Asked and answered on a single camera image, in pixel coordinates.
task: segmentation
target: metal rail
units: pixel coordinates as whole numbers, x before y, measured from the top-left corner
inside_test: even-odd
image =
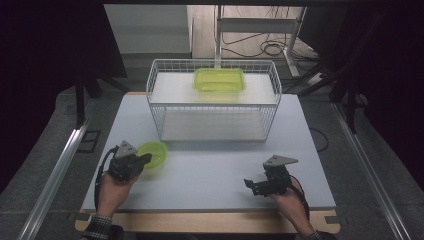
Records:
[[[74,157],[74,154],[77,151],[78,145],[81,142],[85,131],[87,130],[87,126],[90,123],[96,105],[97,101],[94,99],[91,99],[88,102],[87,107],[85,109],[85,121],[83,122],[80,129],[75,129],[69,137],[69,140],[66,143],[66,146],[63,149],[62,154],[60,155],[59,160],[56,163],[56,166],[50,174],[50,177],[47,180],[43,191],[38,197],[37,202],[31,210],[31,213],[29,214],[26,223],[24,224],[17,238],[18,240],[35,239],[38,230],[40,229],[41,224],[44,221],[47,211],[49,210],[50,205],[53,202],[54,197],[56,196],[57,190],[59,189],[59,186],[62,183],[66,171],[68,170],[72,158]]]
[[[377,173],[375,172],[370,160],[368,159],[367,154],[365,153],[362,145],[356,135],[352,134],[348,125],[346,124],[346,116],[341,109],[340,104],[332,103],[331,104],[334,111],[337,114],[337,118],[342,126],[343,132],[346,135],[346,138],[355,154],[356,159],[358,160],[359,165],[362,168],[362,171],[365,174],[365,177],[370,184],[370,187],[374,193],[377,202],[379,203],[383,213],[386,216],[386,219],[396,237],[396,239],[411,239],[408,231],[406,230],[405,224],[403,223],[402,217],[396,209],[393,201],[387,194],[386,190],[383,187],[383,184],[380,181]]]

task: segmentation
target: wrist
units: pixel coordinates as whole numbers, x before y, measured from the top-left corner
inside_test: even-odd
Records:
[[[115,209],[99,206],[96,215],[112,218]]]
[[[302,239],[305,239],[312,234],[315,233],[315,229],[312,227],[312,224],[308,221],[305,217],[300,218],[291,218],[289,219],[290,222],[293,224],[296,231],[299,233],[300,237]]]

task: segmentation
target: wall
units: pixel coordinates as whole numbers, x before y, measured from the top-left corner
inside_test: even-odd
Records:
[[[105,10],[121,54],[191,52],[185,5],[106,4]]]

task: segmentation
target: wooden table edge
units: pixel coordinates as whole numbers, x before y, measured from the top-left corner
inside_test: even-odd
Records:
[[[311,211],[310,221],[316,230],[340,231],[339,223],[327,223],[337,217],[335,210]],[[89,220],[76,220],[75,228],[84,231]],[[276,212],[239,213],[116,213],[113,224],[127,232],[157,233],[296,233],[293,225]]]

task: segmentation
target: gray floor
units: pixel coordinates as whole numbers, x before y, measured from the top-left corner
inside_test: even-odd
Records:
[[[132,91],[144,91],[152,58],[167,56],[123,56],[128,79],[118,79]],[[287,66],[277,61],[280,78],[290,78]],[[99,141],[91,153],[76,153],[67,174],[49,208],[36,239],[78,239],[74,228],[74,214],[80,209],[90,180],[96,171],[103,146],[113,124],[123,93],[99,80],[103,94],[98,99],[95,116],[88,130],[100,131]],[[292,84],[284,80],[283,85]],[[331,85],[301,98],[302,108],[309,127],[318,129],[328,138],[328,147],[319,152],[330,188],[337,204],[341,223],[338,239],[396,239],[384,212],[381,210],[366,177],[348,144],[327,94]],[[75,93],[70,88],[56,101],[56,111],[28,155],[24,165],[0,196],[0,238],[16,239],[46,180],[56,164],[76,122]],[[424,193],[414,182],[402,162],[378,135],[358,109],[355,119],[357,137],[376,169],[383,186],[399,211],[411,239],[424,239]],[[324,137],[311,130],[317,149],[326,146]],[[80,149],[90,149],[88,143]],[[126,239],[135,235],[126,234]]]

